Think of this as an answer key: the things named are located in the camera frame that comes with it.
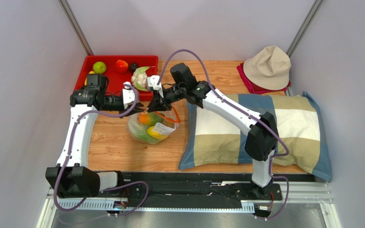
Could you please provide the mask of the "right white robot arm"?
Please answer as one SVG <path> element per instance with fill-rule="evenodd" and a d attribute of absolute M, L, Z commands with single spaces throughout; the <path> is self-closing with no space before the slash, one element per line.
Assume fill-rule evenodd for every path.
<path fill-rule="evenodd" d="M 197 81 L 184 63 L 173 66 L 171 74 L 174 84 L 169 88 L 161 85 L 160 76 L 147 78 L 146 87 L 153 93 L 147 111 L 169 111 L 172 103 L 185 99 L 236 126 L 247 136 L 244 149 L 252 158 L 252 192 L 257 197 L 268 195 L 273 183 L 271 157 L 279 139 L 274 116 L 247 109 L 223 95 L 210 82 Z"/>

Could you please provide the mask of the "clear zip top bag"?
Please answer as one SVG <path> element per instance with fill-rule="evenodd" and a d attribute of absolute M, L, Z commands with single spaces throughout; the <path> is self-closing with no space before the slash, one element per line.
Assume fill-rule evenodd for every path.
<path fill-rule="evenodd" d="M 168 138 L 180 122 L 178 112 L 172 107 L 170 111 L 134 114 L 128 118 L 127 129 L 135 140 L 156 145 Z"/>

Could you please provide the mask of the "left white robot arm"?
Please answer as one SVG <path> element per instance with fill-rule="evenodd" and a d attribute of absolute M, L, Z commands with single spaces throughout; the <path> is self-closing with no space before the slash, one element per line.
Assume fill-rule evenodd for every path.
<path fill-rule="evenodd" d="M 95 172 L 88 167 L 88 152 L 94 124 L 99 115 L 123 118 L 141 111 L 139 93 L 124 82 L 119 95 L 107 92 L 109 78 L 89 74 L 86 85 L 70 96 L 70 124 L 63 151 L 45 177 L 61 199 L 92 198 L 120 182 L 118 171 Z"/>

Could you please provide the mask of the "green orange mango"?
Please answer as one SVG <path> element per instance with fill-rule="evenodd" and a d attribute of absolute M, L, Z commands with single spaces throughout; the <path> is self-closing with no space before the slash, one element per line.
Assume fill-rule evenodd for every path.
<path fill-rule="evenodd" d="M 164 115 L 162 113 L 141 113 L 138 115 L 138 121 L 141 124 L 148 125 L 148 126 L 154 126 L 157 123 L 162 123 L 164 120 Z"/>

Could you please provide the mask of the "yellow bell pepper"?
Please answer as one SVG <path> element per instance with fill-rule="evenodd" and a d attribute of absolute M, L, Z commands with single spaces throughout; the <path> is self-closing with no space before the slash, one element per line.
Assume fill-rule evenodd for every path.
<path fill-rule="evenodd" d="M 164 140 L 168 137 L 168 135 L 166 134 L 158 133 L 157 131 L 155 131 L 155 126 L 150 126 L 146 130 L 146 133 L 157 140 Z"/>

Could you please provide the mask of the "green lettuce cabbage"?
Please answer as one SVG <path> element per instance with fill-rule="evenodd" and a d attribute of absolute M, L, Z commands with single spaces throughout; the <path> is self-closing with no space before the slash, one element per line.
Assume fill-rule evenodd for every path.
<path fill-rule="evenodd" d="M 161 141 L 150 136 L 147 133 L 149 126 L 139 123 L 137 119 L 129 119 L 127 122 L 127 127 L 131 136 L 137 141 L 152 145 L 156 145 Z"/>

